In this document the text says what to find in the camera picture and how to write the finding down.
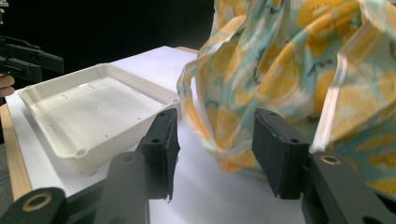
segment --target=white table surface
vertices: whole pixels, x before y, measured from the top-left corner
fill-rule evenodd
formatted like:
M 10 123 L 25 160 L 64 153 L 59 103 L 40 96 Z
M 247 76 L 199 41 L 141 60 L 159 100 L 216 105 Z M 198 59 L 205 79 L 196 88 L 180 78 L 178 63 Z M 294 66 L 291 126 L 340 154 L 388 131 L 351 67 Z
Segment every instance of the white table surface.
M 113 64 L 176 91 L 184 64 L 195 58 L 186 51 L 161 47 Z M 109 162 L 92 176 L 70 173 L 18 94 L 6 100 L 33 189 L 57 187 L 69 196 L 106 177 Z M 265 180 L 223 173 L 183 119 L 177 127 L 181 150 L 174 199 L 149 202 L 151 223 L 304 223 L 301 201 L 275 198 Z

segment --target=floral fabric bag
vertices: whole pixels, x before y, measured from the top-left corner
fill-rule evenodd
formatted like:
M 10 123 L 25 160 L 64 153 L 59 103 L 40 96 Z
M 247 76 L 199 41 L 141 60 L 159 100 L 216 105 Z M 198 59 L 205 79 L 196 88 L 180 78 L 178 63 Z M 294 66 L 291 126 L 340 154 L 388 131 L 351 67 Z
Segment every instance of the floral fabric bag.
M 261 170 L 250 148 L 253 111 L 265 108 L 311 140 L 311 151 L 346 157 L 370 186 L 396 196 L 396 7 L 215 0 L 215 10 L 177 89 L 184 119 L 221 169 Z

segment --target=screw hole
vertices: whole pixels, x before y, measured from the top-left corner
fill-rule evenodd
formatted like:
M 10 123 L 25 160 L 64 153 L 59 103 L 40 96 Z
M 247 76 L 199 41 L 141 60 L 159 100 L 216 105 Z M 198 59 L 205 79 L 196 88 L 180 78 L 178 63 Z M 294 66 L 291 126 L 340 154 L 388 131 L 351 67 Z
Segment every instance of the screw hole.
M 77 156 L 77 157 L 85 156 L 85 154 L 87 154 L 87 149 L 84 149 L 84 148 L 79 149 L 79 150 L 76 152 L 76 156 Z
M 329 155 L 324 155 L 321 156 L 320 159 L 330 165 L 338 165 L 341 164 L 341 161 L 338 160 L 336 157 L 334 156 L 329 156 Z
M 134 156 L 124 156 L 121 158 L 121 163 L 122 164 L 129 164 L 134 162 Z
M 33 212 L 47 205 L 51 199 L 52 196 L 48 192 L 34 195 L 23 204 L 22 210 L 25 212 Z

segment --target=lemon print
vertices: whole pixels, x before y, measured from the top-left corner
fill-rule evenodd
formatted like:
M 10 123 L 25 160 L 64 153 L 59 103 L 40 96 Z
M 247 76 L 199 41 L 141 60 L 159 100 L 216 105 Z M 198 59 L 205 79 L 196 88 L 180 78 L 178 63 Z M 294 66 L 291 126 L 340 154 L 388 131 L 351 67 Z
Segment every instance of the lemon print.
M 379 121 L 389 121 L 392 117 L 396 118 L 396 101 L 378 113 L 378 120 Z
M 328 46 L 328 37 L 334 30 L 342 29 L 343 26 L 349 26 L 350 21 L 356 16 L 354 10 L 359 8 L 358 2 L 343 3 L 337 7 L 337 13 L 330 11 L 335 6 L 325 5 L 325 8 L 319 7 L 318 17 L 314 21 L 305 25 L 304 30 L 309 34 L 306 46 L 316 57 L 320 56 Z
M 261 74 L 265 74 L 281 51 L 282 48 L 279 48 L 276 44 L 272 45 L 262 58 L 262 61 L 257 67 L 257 71 Z
M 311 23 L 331 7 L 341 3 L 342 0 L 308 0 L 301 7 L 297 16 L 297 25 L 301 28 Z
M 255 157 L 250 149 L 246 149 L 235 156 L 221 158 L 219 165 L 225 172 L 236 172 L 243 167 L 254 167 Z
M 206 109 L 207 118 L 209 119 L 211 127 L 216 126 L 216 119 L 218 117 L 218 110 L 214 107 L 209 107 Z
M 214 131 L 215 140 L 220 149 L 228 149 L 232 146 L 240 119 L 241 115 L 227 105 L 219 107 Z
M 381 153 L 366 159 L 375 167 L 383 167 L 385 169 L 396 168 L 396 148 L 388 153 Z
M 221 29 L 231 19 L 245 15 L 247 3 L 245 0 L 219 0 L 216 11 L 215 24 Z
M 324 100 L 326 99 L 327 89 L 332 85 L 335 76 L 335 69 L 320 73 L 317 80 L 317 89 L 315 91 L 314 114 L 320 115 Z
M 205 66 L 201 66 L 200 70 L 195 75 L 195 82 L 197 86 L 198 99 L 203 100 L 205 98 L 207 88 L 207 69 Z
M 379 89 L 388 102 L 396 101 L 396 71 L 385 72 L 380 81 Z
M 295 49 L 295 44 L 290 42 L 276 57 L 262 79 L 262 84 L 254 95 L 261 104 L 282 105 L 299 90 L 301 68 L 293 58 Z
M 369 151 L 381 147 L 387 147 L 396 144 L 396 133 L 383 133 L 373 138 L 368 139 L 359 147 L 356 148 L 357 152 Z
M 233 56 L 231 57 L 229 63 L 227 64 L 227 71 L 225 75 L 224 82 L 230 80 L 230 78 L 234 75 L 236 69 L 244 60 L 243 51 L 240 45 L 236 45 L 235 49 L 233 49 Z
M 198 132 L 205 140 L 210 139 L 210 131 L 204 124 L 199 112 L 195 109 L 191 98 L 185 99 L 183 114 L 188 118 L 187 120 L 196 132 Z
M 227 22 L 221 29 L 214 32 L 208 41 L 201 47 L 201 51 L 205 51 L 209 46 L 214 46 L 219 42 L 224 42 L 229 35 L 232 35 L 236 29 L 241 25 L 241 23 L 245 20 L 246 16 L 238 16 L 233 18 L 231 21 Z
M 359 39 L 350 45 L 346 52 L 348 70 L 354 70 L 364 63 L 383 38 L 384 33 L 378 32 L 370 22 L 366 22 L 359 30 Z
M 224 43 L 213 58 L 212 74 L 217 77 L 225 77 L 229 66 L 232 67 L 230 68 L 231 71 L 239 65 L 241 54 L 241 48 L 237 45 L 237 41 Z
M 233 95 L 233 102 L 236 105 L 242 106 L 250 103 L 253 97 L 253 92 L 247 92 L 246 89 L 240 86 Z
M 374 115 L 379 102 L 376 94 L 371 91 L 357 86 L 340 89 L 332 123 L 331 142 L 358 132 L 364 121 Z
M 357 30 L 357 28 L 350 27 L 347 27 L 346 29 L 342 28 L 341 30 L 339 30 L 339 34 L 341 36 L 341 44 L 344 46 L 350 39 L 350 37 L 352 37 L 356 33 Z
M 369 183 L 370 187 L 379 191 L 386 192 L 387 194 L 396 196 L 396 178 L 378 180 Z
M 390 4 L 387 4 L 387 20 L 390 29 L 392 29 L 394 32 L 396 32 L 396 7 L 391 6 Z

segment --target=black plastic part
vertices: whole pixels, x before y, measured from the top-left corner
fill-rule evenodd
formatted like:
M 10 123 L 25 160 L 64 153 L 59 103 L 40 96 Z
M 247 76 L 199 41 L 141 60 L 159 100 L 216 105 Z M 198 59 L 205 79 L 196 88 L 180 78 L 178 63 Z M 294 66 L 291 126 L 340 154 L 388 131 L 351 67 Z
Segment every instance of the black plastic part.
M 312 204 L 306 198 L 303 198 L 302 210 L 306 224 L 326 224 L 329 223 L 329 219 L 321 209 L 321 206 Z
M 396 198 L 377 190 L 375 194 L 388 210 L 396 216 Z
M 41 67 L 33 63 L 27 63 L 18 59 L 8 59 L 7 69 L 10 75 L 31 82 L 41 82 L 43 79 Z
M 67 198 L 67 224 L 93 223 L 105 182 L 99 181 Z
M 2 224 L 64 224 L 67 220 L 64 191 L 37 189 L 23 195 L 0 218 Z
M 108 171 L 94 224 L 148 223 L 145 159 L 139 152 L 115 157 Z
M 57 73 L 64 72 L 64 60 L 61 57 L 48 54 L 41 49 L 32 49 L 12 44 L 7 44 L 6 46 L 9 50 L 9 58 L 34 63 Z
M 396 223 L 396 216 L 345 159 L 316 152 L 309 164 L 309 175 L 330 224 Z
M 254 113 L 252 150 L 268 178 L 275 196 L 300 198 L 300 169 L 309 143 L 277 113 L 257 109 Z
M 177 110 L 165 110 L 157 115 L 140 141 L 136 151 L 141 152 L 146 161 L 146 177 L 149 199 L 172 200 L 177 154 Z

